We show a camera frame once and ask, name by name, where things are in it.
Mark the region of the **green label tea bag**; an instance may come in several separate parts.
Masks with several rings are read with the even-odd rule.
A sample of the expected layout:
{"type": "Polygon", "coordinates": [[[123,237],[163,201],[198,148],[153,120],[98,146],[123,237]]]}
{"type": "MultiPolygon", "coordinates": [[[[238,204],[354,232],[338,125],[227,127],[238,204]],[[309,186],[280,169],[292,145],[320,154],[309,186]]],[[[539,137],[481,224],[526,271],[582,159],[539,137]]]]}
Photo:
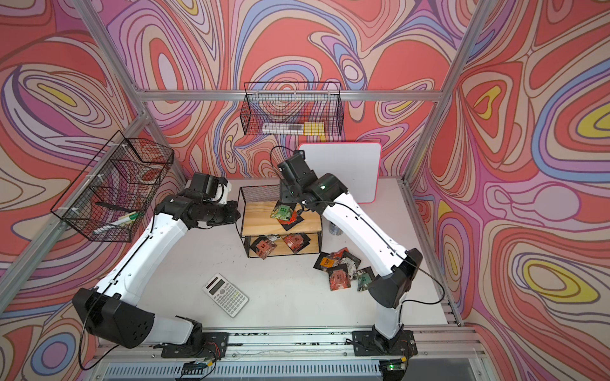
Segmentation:
{"type": "Polygon", "coordinates": [[[291,204],[285,204],[285,203],[281,203],[278,202],[271,214],[270,217],[272,219],[276,219],[279,222],[289,222],[290,220],[292,220],[292,216],[294,214],[294,207],[291,204]]]}

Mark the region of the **earl grey red tea bag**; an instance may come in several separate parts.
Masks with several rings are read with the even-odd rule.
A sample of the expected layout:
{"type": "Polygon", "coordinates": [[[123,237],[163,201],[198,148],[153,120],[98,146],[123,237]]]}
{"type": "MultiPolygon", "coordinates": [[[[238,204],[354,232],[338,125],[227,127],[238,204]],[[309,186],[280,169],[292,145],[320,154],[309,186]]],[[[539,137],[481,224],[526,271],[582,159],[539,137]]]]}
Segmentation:
{"type": "Polygon", "coordinates": [[[301,216],[301,214],[297,211],[295,211],[292,216],[289,218],[289,220],[284,221],[284,220],[277,220],[279,222],[279,224],[282,226],[282,228],[285,231],[289,231],[292,228],[294,228],[295,226],[299,225],[301,222],[304,221],[304,218],[301,216]]]}

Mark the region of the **white label tea bag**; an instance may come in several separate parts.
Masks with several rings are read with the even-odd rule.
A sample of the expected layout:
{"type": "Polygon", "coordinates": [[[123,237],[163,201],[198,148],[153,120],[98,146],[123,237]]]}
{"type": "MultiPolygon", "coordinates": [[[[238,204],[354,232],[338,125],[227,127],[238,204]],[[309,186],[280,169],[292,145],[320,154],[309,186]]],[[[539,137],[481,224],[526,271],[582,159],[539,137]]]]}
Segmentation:
{"type": "Polygon", "coordinates": [[[352,254],[348,248],[339,250],[336,255],[339,258],[339,263],[347,266],[349,278],[356,279],[362,260],[352,254]]]}

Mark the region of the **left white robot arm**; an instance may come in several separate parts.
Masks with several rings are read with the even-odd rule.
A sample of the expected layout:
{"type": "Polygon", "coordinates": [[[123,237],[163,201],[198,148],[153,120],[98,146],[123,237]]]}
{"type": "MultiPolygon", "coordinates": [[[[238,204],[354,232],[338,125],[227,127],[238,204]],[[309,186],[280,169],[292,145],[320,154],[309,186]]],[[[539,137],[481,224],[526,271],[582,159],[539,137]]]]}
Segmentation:
{"type": "Polygon", "coordinates": [[[202,326],[186,317],[162,317],[138,306],[152,275],[188,231],[232,225],[238,204],[229,199],[224,177],[194,174],[189,187],[165,197],[130,251],[92,289],[78,290],[72,304],[84,333],[126,349],[155,345],[197,352],[204,345],[202,326]]]}

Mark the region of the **orange label tea bag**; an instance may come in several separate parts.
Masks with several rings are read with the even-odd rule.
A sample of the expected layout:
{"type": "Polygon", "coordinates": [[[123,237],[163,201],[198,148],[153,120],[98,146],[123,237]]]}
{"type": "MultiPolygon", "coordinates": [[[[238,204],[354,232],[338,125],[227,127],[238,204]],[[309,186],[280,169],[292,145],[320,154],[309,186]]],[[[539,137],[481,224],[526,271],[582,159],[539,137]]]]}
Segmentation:
{"type": "Polygon", "coordinates": [[[328,272],[329,269],[336,266],[335,258],[329,253],[321,252],[313,265],[313,268],[319,271],[328,272]]]}

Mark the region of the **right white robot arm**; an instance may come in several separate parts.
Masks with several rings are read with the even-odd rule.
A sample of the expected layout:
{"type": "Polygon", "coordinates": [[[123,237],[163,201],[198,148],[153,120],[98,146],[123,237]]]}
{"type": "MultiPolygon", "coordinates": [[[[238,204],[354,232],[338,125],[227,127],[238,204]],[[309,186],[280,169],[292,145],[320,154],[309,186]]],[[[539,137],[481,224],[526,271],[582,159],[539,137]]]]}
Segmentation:
{"type": "Polygon", "coordinates": [[[369,294],[376,301],[372,328],[376,351],[388,353],[402,332],[401,303],[410,291],[423,256],[395,242],[360,208],[346,185],[327,173],[317,176],[298,150],[277,165],[281,174],[281,197],[298,203],[336,225],[356,246],[376,272],[369,294]]]}

